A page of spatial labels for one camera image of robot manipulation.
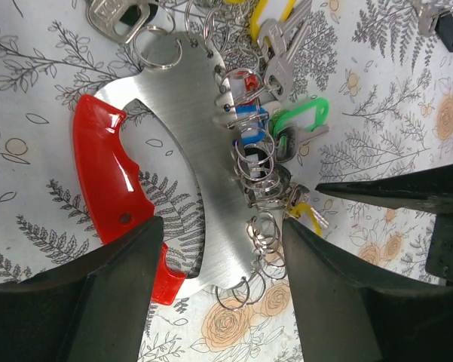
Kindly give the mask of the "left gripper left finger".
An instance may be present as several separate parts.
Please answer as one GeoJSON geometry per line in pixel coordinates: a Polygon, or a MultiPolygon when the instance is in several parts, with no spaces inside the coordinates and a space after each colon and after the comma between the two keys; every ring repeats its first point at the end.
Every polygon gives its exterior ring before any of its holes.
{"type": "Polygon", "coordinates": [[[71,262],[0,284],[0,361],[135,361],[162,243],[154,216],[71,262]]]}

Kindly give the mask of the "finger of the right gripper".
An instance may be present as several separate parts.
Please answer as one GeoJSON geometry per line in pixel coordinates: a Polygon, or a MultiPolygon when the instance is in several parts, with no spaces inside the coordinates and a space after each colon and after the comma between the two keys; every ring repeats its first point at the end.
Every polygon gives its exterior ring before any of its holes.
{"type": "Polygon", "coordinates": [[[385,179],[320,183],[315,190],[364,204],[434,214],[426,271],[453,282],[453,164],[385,179]]]}

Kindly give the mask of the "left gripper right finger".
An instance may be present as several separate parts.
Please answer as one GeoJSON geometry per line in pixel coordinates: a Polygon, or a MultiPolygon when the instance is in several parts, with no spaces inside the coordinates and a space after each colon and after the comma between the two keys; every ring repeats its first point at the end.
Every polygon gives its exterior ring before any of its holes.
{"type": "Polygon", "coordinates": [[[283,251],[307,361],[453,361],[453,287],[370,264],[294,219],[283,251]]]}

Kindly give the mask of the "key with black cap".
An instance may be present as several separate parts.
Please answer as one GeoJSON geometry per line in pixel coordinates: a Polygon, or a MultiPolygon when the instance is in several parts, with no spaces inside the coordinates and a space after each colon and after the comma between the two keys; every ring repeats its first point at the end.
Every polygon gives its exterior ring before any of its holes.
{"type": "Polygon", "coordinates": [[[453,53],[453,5],[440,5],[435,1],[410,0],[418,18],[418,31],[424,37],[435,35],[453,53]]]}

